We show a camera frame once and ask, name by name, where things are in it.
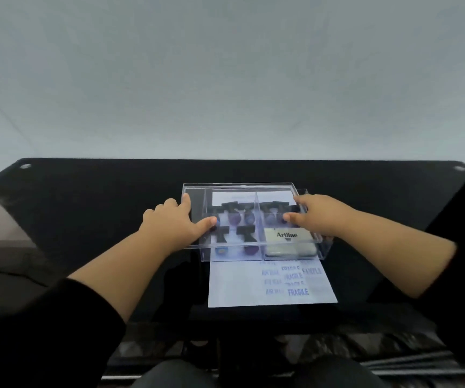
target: forearm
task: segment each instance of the forearm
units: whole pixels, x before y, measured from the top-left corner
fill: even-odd
[[[96,291],[126,322],[166,256],[157,241],[134,233],[69,278]]]
[[[353,210],[338,236],[410,297],[419,297],[456,252],[444,238]]]

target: hand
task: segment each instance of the hand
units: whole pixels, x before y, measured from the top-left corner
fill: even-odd
[[[182,196],[180,205],[175,199],[168,199],[155,210],[145,211],[138,233],[155,240],[166,255],[176,252],[216,224],[217,219],[214,216],[193,223],[190,221],[190,211],[191,199],[187,193]]]
[[[286,213],[283,219],[321,235],[340,236],[356,212],[347,204],[326,195],[299,195],[294,196],[294,200],[306,206],[308,212]]]

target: transparent plastic lid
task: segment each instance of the transparent plastic lid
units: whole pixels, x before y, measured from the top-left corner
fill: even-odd
[[[294,201],[299,193],[291,182],[185,183],[182,193],[191,197],[193,223],[218,219],[188,247],[200,249],[203,261],[323,259],[329,249],[321,235],[283,219],[286,212],[306,212]]]

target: black table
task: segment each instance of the black table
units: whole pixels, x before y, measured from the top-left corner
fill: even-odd
[[[293,182],[423,230],[464,184],[465,164],[29,158],[0,173],[0,203],[49,259],[72,272],[135,231],[146,208],[168,197],[179,199],[184,182]],[[146,335],[154,328],[154,335],[193,337],[220,330],[310,333],[355,325],[362,331],[417,326],[410,307],[395,304],[402,298],[387,296],[383,304],[374,297],[383,277],[342,241],[335,242],[323,265],[337,305],[210,309],[209,263],[181,251],[154,276],[132,321],[142,323],[136,329],[150,332]]]

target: gray wall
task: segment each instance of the gray wall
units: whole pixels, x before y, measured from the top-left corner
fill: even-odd
[[[465,0],[0,0],[22,156],[465,162]]]

